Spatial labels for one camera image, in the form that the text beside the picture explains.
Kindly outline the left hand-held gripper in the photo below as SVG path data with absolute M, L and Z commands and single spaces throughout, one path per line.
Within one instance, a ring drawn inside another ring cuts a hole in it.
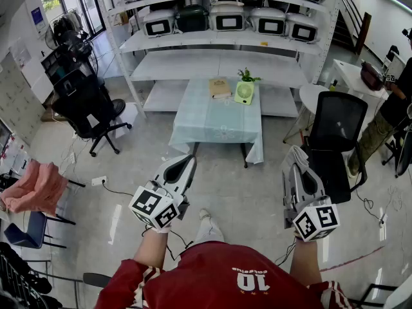
M 148 227 L 166 233 L 175 219 L 183 219 L 189 207 L 184 194 L 192 184 L 196 167 L 196 157 L 192 154 L 164 162 L 154 174 L 155 181 L 149 180 L 138 187 L 129 210 Z

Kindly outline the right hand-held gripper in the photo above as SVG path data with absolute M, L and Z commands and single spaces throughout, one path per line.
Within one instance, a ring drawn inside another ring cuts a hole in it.
M 285 228 L 294 228 L 302 241 L 316 241 L 327 237 L 340 226 L 336 204 L 325 196 L 322 180 L 310 168 L 302 173 L 298 165 L 283 172 L 283 204 L 298 205 L 299 209 L 284 210 Z

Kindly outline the white wiping cloth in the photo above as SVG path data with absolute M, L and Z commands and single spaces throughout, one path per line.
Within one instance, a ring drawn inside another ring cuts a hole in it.
M 308 155 L 297 145 L 290 147 L 281 164 L 281 170 L 285 176 L 289 174 L 294 164 L 300 168 L 301 172 L 309 168 Z

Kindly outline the green small desk fan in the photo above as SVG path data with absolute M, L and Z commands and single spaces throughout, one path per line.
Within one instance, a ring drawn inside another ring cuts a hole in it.
M 253 82 L 238 82 L 236 85 L 234 101 L 244 105 L 251 105 L 254 95 Z

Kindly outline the person's left forearm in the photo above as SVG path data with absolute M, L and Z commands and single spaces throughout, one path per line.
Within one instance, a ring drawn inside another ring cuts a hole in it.
M 147 229 L 133 259 L 142 265 L 163 269 L 171 226 L 162 230 Z

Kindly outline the person's right forearm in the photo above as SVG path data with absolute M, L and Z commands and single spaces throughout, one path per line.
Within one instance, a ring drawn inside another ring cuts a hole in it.
M 317 243 L 297 238 L 290 267 L 290 275 L 304 286 L 321 283 Z

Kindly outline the light grey trousers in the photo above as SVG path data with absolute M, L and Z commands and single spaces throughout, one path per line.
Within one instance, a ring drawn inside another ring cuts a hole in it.
M 224 236 L 217 223 L 211 216 L 205 216 L 201 222 L 194 244 L 210 241 L 225 242 Z

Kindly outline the black mesh chair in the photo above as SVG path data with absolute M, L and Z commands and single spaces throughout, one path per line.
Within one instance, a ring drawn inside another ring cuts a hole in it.
M 323 91 L 318 96 L 314 124 L 302 149 L 333 204 L 350 201 L 351 193 L 368 178 L 357 141 L 367 109 L 365 101 L 347 93 Z M 353 187 L 342 155 L 351 150 L 360 165 L 360 181 Z

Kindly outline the round white side table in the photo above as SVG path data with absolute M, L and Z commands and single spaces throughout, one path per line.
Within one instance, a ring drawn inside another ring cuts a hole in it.
M 299 110 L 299 114 L 295 119 L 294 123 L 288 130 L 287 134 L 283 138 L 283 143 L 286 144 L 289 139 L 293 136 L 297 135 L 304 129 L 305 131 L 309 131 L 311 126 L 314 123 L 314 116 L 316 114 L 317 109 L 317 101 L 319 94 L 322 92 L 328 91 L 324 86 L 315 85 L 315 84 L 306 84 L 303 85 L 299 89 L 299 97 L 301 99 L 301 108 Z M 300 120 L 307 116 L 307 122 L 304 127 L 300 127 Z

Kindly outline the tan hardcover book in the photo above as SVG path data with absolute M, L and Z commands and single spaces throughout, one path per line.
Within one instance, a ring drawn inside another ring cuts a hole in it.
M 210 79 L 209 91 L 212 98 L 227 98 L 232 95 L 227 79 Z

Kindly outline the red jersey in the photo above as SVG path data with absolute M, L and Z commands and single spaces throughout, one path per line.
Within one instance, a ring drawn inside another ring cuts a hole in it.
M 256 250 L 210 241 L 164 271 L 126 259 L 95 309 L 353 309 L 339 283 L 304 286 Z

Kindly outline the black office swivel chair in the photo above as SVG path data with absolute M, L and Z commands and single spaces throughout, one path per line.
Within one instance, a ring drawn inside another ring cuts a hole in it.
M 58 98 L 51 108 L 68 121 L 78 137 L 93 142 L 89 150 L 92 157 L 97 155 L 95 148 L 102 138 L 106 138 L 114 152 L 119 154 L 120 150 L 112 143 L 109 133 L 121 127 L 132 128 L 127 122 L 112 124 L 117 117 L 111 101 L 101 92 L 92 75 L 76 85 L 72 94 Z

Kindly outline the white metal shelving unit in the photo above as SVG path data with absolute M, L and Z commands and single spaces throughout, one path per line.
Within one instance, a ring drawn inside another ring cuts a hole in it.
M 154 84 L 147 100 L 138 102 L 141 112 L 177 111 L 190 80 L 226 78 L 237 84 L 241 80 L 238 70 L 248 68 L 253 77 L 261 78 L 257 85 L 262 114 L 295 117 L 292 93 L 319 80 L 341 0 L 275 0 L 299 5 L 308 13 L 319 27 L 314 42 L 264 35 L 251 28 L 147 37 L 141 22 L 149 5 L 168 0 L 120 0 L 112 9 L 106 8 L 104 0 L 97 1 L 131 93 L 136 93 L 136 82 Z

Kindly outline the potted green plant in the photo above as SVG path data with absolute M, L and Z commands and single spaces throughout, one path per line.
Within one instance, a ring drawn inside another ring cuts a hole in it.
M 251 75 L 251 72 L 248 70 L 248 68 L 245 68 L 244 70 L 238 70 L 238 75 L 241 77 L 242 82 L 257 82 L 261 81 L 260 77 L 253 77 Z

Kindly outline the dark red pot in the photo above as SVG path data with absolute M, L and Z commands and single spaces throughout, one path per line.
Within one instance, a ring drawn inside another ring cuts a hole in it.
M 363 61 L 361 63 L 360 77 L 372 91 L 380 91 L 384 86 L 383 75 L 369 62 Z

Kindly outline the pink cloth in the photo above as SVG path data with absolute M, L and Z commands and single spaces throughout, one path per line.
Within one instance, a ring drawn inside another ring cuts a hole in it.
M 68 185 L 54 163 L 31 160 L 22 178 L 0 193 L 6 209 L 13 213 L 44 212 L 56 217 L 58 201 Z

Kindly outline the blue chair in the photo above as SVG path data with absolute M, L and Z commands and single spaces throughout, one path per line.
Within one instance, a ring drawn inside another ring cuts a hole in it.
M 44 244 L 50 247 L 66 248 L 66 246 L 53 244 L 45 241 L 45 238 L 52 239 L 46 234 L 46 228 L 49 221 L 56 221 L 69 225 L 76 225 L 75 222 L 67 220 L 62 216 L 56 215 L 55 218 L 46 216 L 43 212 L 31 212 L 28 220 L 26 232 L 22 231 L 16 224 L 11 223 L 5 229 L 4 235 L 11 245 L 40 249 Z

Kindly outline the dark staircase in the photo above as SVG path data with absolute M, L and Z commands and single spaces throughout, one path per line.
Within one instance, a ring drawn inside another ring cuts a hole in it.
M 333 39 L 337 44 L 360 55 L 365 45 L 371 24 L 371 15 L 361 14 L 354 0 L 341 0 L 337 27 Z

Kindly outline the clothes rack with garments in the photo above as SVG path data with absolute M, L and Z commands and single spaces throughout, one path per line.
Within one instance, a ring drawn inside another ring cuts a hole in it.
M 83 33 L 82 19 L 76 10 L 71 9 L 52 23 L 51 29 L 58 44 L 63 43 L 67 32 Z

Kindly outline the glass entrance door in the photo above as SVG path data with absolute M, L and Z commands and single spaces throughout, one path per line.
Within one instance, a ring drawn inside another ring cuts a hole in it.
M 106 29 L 96 0 L 41 0 L 41 2 L 51 23 L 70 11 L 76 11 L 91 38 Z

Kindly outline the black table frame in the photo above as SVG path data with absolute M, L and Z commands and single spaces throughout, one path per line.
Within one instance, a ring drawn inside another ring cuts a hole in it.
M 199 148 L 199 145 L 200 145 L 199 142 L 195 142 L 195 143 L 194 143 L 194 146 L 193 146 L 193 149 L 192 149 L 192 155 L 194 155 L 194 156 L 196 155 L 197 150 L 198 150 L 198 148 Z M 240 149 L 241 149 L 241 154 L 242 154 L 243 161 L 244 161 L 244 168 L 247 169 L 247 168 L 248 168 L 248 163 L 247 163 L 247 161 L 246 161 L 246 159 L 247 159 L 247 152 L 246 152 L 245 143 L 240 143 L 240 144 L 239 144 L 239 147 L 240 147 Z

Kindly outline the black metal frame stand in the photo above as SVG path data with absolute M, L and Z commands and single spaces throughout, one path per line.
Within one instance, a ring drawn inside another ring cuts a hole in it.
M 372 283 L 369 285 L 369 287 L 366 289 L 366 291 L 363 293 L 360 299 L 348 299 L 348 300 L 351 304 L 353 304 L 356 308 L 359 308 L 359 309 L 363 309 L 363 306 L 370 306 L 372 308 L 383 308 L 384 307 L 383 303 L 367 301 L 369 294 L 374 290 L 394 292 L 396 289 L 397 289 L 396 286 L 378 285 L 378 284 Z

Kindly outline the blue wall poster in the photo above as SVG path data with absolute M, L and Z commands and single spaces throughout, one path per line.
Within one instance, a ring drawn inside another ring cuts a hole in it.
M 32 15 L 32 19 L 33 19 L 36 32 L 39 35 L 42 35 L 44 31 L 46 30 L 46 23 L 42 15 L 41 9 L 39 7 L 33 9 L 31 11 L 31 15 Z

